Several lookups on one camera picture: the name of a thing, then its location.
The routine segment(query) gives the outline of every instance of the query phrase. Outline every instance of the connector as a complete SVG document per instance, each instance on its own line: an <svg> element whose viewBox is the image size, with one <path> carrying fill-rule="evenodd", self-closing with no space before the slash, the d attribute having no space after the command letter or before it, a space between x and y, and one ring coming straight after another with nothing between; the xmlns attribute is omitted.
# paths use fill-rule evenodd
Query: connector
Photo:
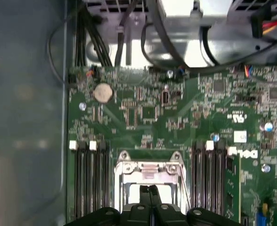
<svg viewBox="0 0 277 226"><path fill-rule="evenodd" d="M271 3L270 1L251 15L251 26L253 38L259 39L263 36L262 24L264 20L271 20Z"/></svg>

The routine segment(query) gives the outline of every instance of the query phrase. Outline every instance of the resistor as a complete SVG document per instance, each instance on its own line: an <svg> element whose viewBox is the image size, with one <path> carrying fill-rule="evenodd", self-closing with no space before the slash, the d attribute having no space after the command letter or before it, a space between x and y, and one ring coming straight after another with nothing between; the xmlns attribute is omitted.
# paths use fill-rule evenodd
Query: resistor
<svg viewBox="0 0 277 226"><path fill-rule="evenodd" d="M268 210L269 210L269 207L268 207L267 203L263 203L263 205L262 205L262 213L263 213L263 215L265 217L267 216Z"/></svg>

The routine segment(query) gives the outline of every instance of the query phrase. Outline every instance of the ram slot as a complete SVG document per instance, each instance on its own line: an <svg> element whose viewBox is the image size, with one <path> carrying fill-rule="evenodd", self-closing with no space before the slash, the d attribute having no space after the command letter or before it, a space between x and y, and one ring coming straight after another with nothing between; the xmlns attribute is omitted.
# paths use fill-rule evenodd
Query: ram slot
<svg viewBox="0 0 277 226"><path fill-rule="evenodd" d="M203 142L196 143L196 207L205 206L205 149Z"/></svg>
<svg viewBox="0 0 277 226"><path fill-rule="evenodd" d="M205 193L206 193L206 209L212 211L212 206L214 203L214 194L213 194L213 170L215 159L213 157L213 151L206 152L206 186L205 186Z"/></svg>
<svg viewBox="0 0 277 226"><path fill-rule="evenodd" d="M83 160L83 168L84 168L84 174L83 174L83 210L84 210L84 214L89 214L91 212L90 210L90 204L91 204L91 200L90 200L90 166L91 166L91 157L90 157L91 153L89 151L86 151L84 153L84 160Z"/></svg>
<svg viewBox="0 0 277 226"><path fill-rule="evenodd" d="M82 153L75 153L75 218L82 217Z"/></svg>
<svg viewBox="0 0 277 226"><path fill-rule="evenodd" d="M100 173L101 173L101 162L100 162L100 151L97 150L94 152L93 154L93 160L94 160L94 164L93 164L93 211L96 211L98 209L100 209Z"/></svg>
<svg viewBox="0 0 277 226"><path fill-rule="evenodd" d="M103 203L102 207L109 207L109 153L107 150L103 150Z"/></svg>
<svg viewBox="0 0 277 226"><path fill-rule="evenodd" d="M88 157L87 157L87 162L89 167L87 168L87 175L88 175L88 187L87 187L87 200L88 200L88 212L91 213L93 212L93 205L94 205L94 174L95 174L95 162L94 162L94 156L95 156L95 151L89 151Z"/></svg>
<svg viewBox="0 0 277 226"><path fill-rule="evenodd" d="M218 143L216 150L216 173L215 173L215 193L216 193L216 213L222 215L224 213L223 192L225 190L225 151L224 145Z"/></svg>
<svg viewBox="0 0 277 226"><path fill-rule="evenodd" d="M192 147L191 152L191 205L196 207L196 150Z"/></svg>

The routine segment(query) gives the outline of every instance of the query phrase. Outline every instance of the orange wire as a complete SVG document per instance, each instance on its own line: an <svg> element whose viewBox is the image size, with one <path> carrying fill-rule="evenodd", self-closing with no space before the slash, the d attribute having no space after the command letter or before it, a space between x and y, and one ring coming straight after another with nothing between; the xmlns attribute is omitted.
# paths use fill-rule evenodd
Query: orange wire
<svg viewBox="0 0 277 226"><path fill-rule="evenodd" d="M245 76L248 78L248 71L247 71L247 66L244 66L244 71L245 71Z"/></svg>
<svg viewBox="0 0 277 226"><path fill-rule="evenodd" d="M277 25L273 26L273 27L270 27L269 29L266 29L263 31L263 34L267 34L269 32L271 32L272 30L274 30L275 28L277 27Z"/></svg>

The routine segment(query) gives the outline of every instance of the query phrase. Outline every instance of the screw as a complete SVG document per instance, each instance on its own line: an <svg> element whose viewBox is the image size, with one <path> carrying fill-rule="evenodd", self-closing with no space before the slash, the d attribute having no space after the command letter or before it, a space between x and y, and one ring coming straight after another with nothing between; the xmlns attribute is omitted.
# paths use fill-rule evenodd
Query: screw
<svg viewBox="0 0 277 226"><path fill-rule="evenodd" d="M131 170L131 165L125 164L125 170L126 170L126 172L129 172Z"/></svg>
<svg viewBox="0 0 277 226"><path fill-rule="evenodd" d="M266 165L266 164L263 164L262 167L261 167L261 170L262 170L263 173L269 173L270 172L270 166Z"/></svg>
<svg viewBox="0 0 277 226"><path fill-rule="evenodd" d="M167 71L167 76L169 79L171 79L173 77L173 74L174 74L173 71L171 71L171 70Z"/></svg>
<svg viewBox="0 0 277 226"><path fill-rule="evenodd" d="M169 171L172 172L172 173L175 173L176 172L176 166L174 165L171 165L168 167Z"/></svg>
<svg viewBox="0 0 277 226"><path fill-rule="evenodd" d="M167 210L167 209L169 208L169 206L168 206L168 205L161 205L161 208L162 208L163 210Z"/></svg>
<svg viewBox="0 0 277 226"><path fill-rule="evenodd" d="M194 213L195 215L201 215L201 214L202 214L202 212L201 212L200 210L194 210L193 213Z"/></svg>
<svg viewBox="0 0 277 226"><path fill-rule="evenodd" d="M85 109L86 109L86 104L83 103L83 102L79 103L79 108L80 108L81 111L85 111Z"/></svg>

